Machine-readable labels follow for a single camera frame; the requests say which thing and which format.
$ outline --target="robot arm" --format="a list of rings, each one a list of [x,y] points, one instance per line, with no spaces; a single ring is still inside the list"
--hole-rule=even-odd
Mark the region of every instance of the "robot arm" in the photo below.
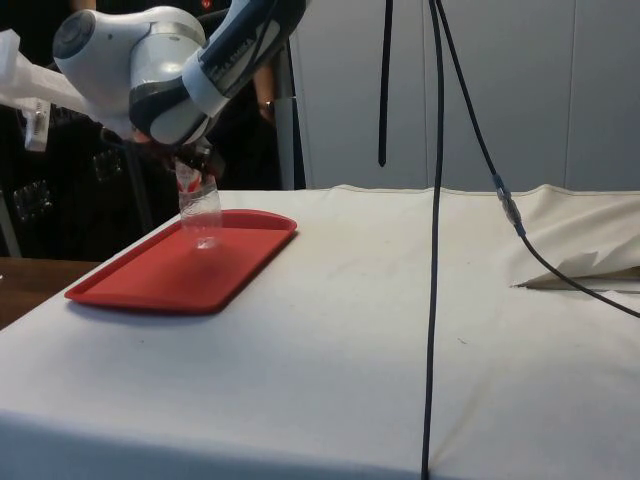
[[[130,139],[135,130],[179,146],[202,135],[255,71],[282,47],[310,0],[234,0],[208,39],[188,13],[77,12],[54,38],[56,64],[92,117]]]

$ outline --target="white tablecloth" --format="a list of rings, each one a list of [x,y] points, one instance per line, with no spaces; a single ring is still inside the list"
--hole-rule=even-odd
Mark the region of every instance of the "white tablecloth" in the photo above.
[[[431,199],[224,193],[299,235],[217,316],[52,298],[0,332],[0,479],[419,478]],[[556,262],[640,229],[640,195],[518,203]],[[433,478],[639,478],[638,320],[510,288],[538,272],[493,196],[441,231]]]

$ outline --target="cable connector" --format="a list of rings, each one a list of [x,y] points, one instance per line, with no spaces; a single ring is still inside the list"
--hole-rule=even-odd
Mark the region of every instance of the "cable connector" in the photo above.
[[[522,225],[522,216],[520,215],[520,210],[518,210],[518,206],[516,202],[511,198],[511,192],[506,187],[502,178],[497,173],[493,175],[493,184],[496,186],[496,192],[498,193],[498,199],[502,203],[502,208],[504,209],[504,213],[509,219],[513,228],[516,229],[516,233],[520,237],[526,237],[527,232],[524,229],[524,225]]]

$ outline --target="clear plastic cup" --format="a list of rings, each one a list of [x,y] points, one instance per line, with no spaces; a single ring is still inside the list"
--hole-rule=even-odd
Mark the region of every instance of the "clear plastic cup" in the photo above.
[[[180,161],[176,161],[178,199],[182,228],[193,238],[197,249],[210,249],[217,245],[217,234],[222,226],[220,196],[216,179]]]

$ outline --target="red tray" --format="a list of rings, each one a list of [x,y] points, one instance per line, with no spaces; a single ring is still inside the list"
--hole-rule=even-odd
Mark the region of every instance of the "red tray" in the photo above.
[[[195,248],[176,222],[67,291],[101,307],[204,314],[221,311],[293,238],[297,224],[255,210],[225,210],[218,245]]]

